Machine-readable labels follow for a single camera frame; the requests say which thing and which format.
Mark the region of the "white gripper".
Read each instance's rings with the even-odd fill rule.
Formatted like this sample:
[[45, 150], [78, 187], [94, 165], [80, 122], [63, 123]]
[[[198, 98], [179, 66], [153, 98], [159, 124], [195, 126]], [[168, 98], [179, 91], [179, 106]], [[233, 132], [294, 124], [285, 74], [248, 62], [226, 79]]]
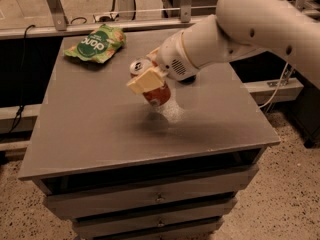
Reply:
[[[182, 31], [168, 37], [159, 48], [149, 52], [147, 58], [166, 71], [169, 78], [176, 81], [183, 81], [199, 72], [185, 52]], [[165, 84], [166, 74], [159, 67], [149, 67], [139, 72], [127, 82], [126, 86], [135, 94], [147, 93], [162, 87]]]

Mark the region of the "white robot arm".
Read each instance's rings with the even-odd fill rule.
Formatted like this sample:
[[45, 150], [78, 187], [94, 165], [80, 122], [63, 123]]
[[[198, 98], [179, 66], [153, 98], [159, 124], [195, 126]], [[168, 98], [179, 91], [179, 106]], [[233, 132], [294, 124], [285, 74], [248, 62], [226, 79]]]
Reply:
[[320, 22], [287, 0], [218, 0], [216, 13], [168, 37], [152, 64], [127, 86], [136, 94], [225, 63], [269, 51], [320, 88]]

